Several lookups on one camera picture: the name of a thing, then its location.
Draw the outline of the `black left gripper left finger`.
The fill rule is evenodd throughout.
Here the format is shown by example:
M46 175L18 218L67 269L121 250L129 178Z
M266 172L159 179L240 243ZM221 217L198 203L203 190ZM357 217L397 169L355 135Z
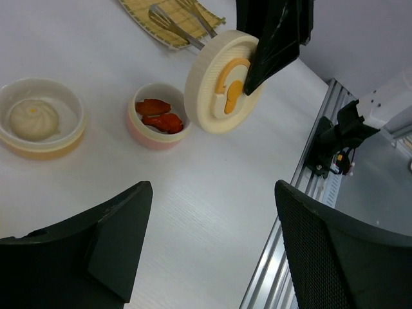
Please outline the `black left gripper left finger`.
M133 293L152 204L139 182L28 235L1 240L2 308L123 308Z

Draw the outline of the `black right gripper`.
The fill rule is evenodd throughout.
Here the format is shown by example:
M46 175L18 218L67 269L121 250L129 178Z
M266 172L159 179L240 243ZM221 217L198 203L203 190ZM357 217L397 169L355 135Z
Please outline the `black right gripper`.
M236 29L259 39L243 91L251 95L264 81L299 56L314 27L314 2L237 0Z

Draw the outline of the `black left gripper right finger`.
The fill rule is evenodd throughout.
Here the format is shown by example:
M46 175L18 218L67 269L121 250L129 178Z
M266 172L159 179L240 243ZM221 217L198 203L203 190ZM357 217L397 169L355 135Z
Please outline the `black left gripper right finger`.
M299 308L411 308L411 237L275 184Z

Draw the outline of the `cream lunch box lid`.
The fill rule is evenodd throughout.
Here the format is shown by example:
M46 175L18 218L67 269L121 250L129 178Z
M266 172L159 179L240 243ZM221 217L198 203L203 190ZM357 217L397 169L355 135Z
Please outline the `cream lunch box lid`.
M227 133L253 111L263 86L250 95L243 87L258 42L241 31L227 30L200 50L187 76L183 100L193 124L208 133Z

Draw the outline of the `steel food tongs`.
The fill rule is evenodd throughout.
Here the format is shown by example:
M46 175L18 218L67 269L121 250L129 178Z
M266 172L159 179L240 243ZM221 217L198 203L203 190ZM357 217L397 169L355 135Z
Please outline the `steel food tongs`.
M147 14L154 37L174 50L188 47L188 36L201 41L225 23L199 1L161 1L150 5Z

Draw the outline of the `red chicken drumstick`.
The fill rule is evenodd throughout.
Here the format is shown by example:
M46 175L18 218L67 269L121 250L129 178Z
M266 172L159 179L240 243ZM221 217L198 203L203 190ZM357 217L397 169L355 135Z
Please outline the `red chicken drumstick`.
M182 120L174 113L166 113L153 117L143 116L142 123L167 134L177 134L184 129Z

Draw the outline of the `orange fried chicken wing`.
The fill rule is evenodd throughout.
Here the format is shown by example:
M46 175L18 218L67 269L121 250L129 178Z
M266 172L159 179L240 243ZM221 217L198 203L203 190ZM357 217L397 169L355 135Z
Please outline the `orange fried chicken wing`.
M155 98L146 98L135 103L135 111L142 116L163 115L171 111L171 105Z

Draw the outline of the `white steamed bun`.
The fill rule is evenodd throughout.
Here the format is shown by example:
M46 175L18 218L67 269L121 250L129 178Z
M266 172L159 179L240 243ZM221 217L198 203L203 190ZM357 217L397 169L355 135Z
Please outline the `white steamed bun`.
M29 99L12 108L9 125L19 138L38 142L59 132L59 115L51 104Z

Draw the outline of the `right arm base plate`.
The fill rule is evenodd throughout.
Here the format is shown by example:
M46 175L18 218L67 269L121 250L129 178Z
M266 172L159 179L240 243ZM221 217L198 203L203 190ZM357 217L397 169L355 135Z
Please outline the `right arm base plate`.
M355 150L379 130L366 125L357 111L358 100L353 100L337 114L337 123L323 116L315 130L304 165L317 176L329 173L348 175L355 163Z

